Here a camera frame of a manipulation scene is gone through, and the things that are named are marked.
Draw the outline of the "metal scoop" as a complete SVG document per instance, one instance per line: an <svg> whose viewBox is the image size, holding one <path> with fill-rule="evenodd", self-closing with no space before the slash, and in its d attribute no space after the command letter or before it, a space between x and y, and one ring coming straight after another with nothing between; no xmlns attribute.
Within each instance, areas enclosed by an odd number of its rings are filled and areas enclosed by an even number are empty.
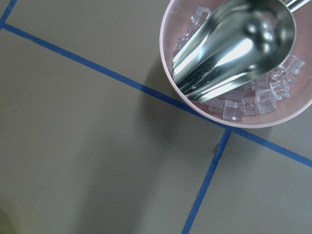
<svg viewBox="0 0 312 234"><path fill-rule="evenodd" d="M296 39L304 0L228 0L173 58L173 80L189 100L206 102L279 66Z"/></svg>

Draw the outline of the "pink bowl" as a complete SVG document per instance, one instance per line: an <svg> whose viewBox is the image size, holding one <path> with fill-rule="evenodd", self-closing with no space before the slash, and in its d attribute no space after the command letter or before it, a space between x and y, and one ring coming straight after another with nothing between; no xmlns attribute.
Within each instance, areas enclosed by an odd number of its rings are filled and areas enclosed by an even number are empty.
<svg viewBox="0 0 312 234"><path fill-rule="evenodd" d="M177 40L186 32L190 17L198 5L209 7L214 11L221 0L172 0L164 13L160 34L159 48L161 62L166 76L176 93L197 114L215 122L239 128L265 128L286 122L312 104L312 4L309 2L294 12L297 25L297 36L292 54L303 59L306 64L292 86L292 95L277 103L277 110L258 116L244 117L241 122L225 121L217 114L209 111L206 105L195 104L179 91L172 78L173 52Z"/></svg>

